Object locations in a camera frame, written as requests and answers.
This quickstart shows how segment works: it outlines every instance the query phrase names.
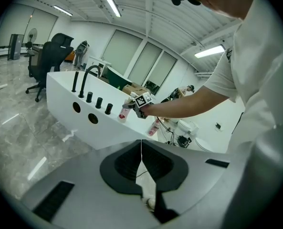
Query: round hole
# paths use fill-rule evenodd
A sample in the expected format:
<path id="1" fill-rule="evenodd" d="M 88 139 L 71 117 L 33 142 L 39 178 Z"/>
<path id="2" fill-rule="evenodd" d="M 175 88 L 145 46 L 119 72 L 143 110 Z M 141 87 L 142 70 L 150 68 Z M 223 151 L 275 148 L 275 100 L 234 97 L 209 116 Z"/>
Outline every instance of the round hole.
<path id="1" fill-rule="evenodd" d="M 74 111 L 76 111 L 77 113 L 81 112 L 81 108 L 80 108 L 79 104 L 76 103 L 76 102 L 73 103 L 73 109 L 74 109 Z"/>
<path id="2" fill-rule="evenodd" d="M 99 122 L 97 116 L 95 116 L 94 114 L 89 114 L 88 119 L 91 123 L 93 123 L 95 125 L 98 124 L 98 122 Z"/>

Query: gray pants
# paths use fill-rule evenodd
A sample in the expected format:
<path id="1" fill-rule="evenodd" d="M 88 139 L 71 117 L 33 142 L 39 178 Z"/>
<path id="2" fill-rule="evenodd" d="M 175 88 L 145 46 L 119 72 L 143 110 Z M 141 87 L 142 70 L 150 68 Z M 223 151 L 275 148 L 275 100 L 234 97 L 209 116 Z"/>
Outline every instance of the gray pants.
<path id="1" fill-rule="evenodd" d="M 82 64 L 82 59 L 83 59 L 84 54 L 83 53 L 75 53 L 75 59 L 74 59 L 74 66 L 77 66 L 78 68 L 81 67 Z"/>

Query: computer tower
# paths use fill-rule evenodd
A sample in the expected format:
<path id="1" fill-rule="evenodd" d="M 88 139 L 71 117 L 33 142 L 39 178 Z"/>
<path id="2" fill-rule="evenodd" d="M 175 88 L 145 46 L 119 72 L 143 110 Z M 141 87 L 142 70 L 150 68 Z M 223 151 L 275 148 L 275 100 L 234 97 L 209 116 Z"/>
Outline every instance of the computer tower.
<path id="1" fill-rule="evenodd" d="M 16 60 L 21 56 L 23 35 L 12 34 L 9 43 L 8 60 Z"/>

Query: orange object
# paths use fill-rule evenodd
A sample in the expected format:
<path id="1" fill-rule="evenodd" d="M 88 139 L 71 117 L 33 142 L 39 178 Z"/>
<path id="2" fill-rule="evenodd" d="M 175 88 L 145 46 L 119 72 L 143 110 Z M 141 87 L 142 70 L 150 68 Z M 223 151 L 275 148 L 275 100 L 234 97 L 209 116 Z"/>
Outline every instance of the orange object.
<path id="1" fill-rule="evenodd" d="M 67 58 L 65 59 L 65 61 L 73 61 L 73 60 L 74 60 L 74 57 L 75 57 L 75 53 L 74 53 L 74 51 L 72 51 L 72 52 L 67 56 Z"/>

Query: marble floor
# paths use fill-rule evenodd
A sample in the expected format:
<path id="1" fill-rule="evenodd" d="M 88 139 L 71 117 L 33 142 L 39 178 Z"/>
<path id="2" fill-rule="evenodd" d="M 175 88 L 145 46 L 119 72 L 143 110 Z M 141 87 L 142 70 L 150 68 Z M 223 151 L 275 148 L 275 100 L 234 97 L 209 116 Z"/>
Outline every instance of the marble floor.
<path id="1" fill-rule="evenodd" d="M 37 90 L 25 91 L 36 84 L 28 75 L 28 58 L 16 61 L 0 58 L 0 189 L 16 199 L 37 181 L 62 163 L 92 148 L 72 136 L 47 108 L 45 90 L 35 102 Z M 72 64 L 63 62 L 61 71 L 74 71 Z M 158 140 L 166 142 L 170 133 L 158 131 Z M 147 169 L 140 165 L 137 175 Z M 144 173 L 136 183 L 143 187 L 144 196 L 155 197 L 155 182 Z"/>

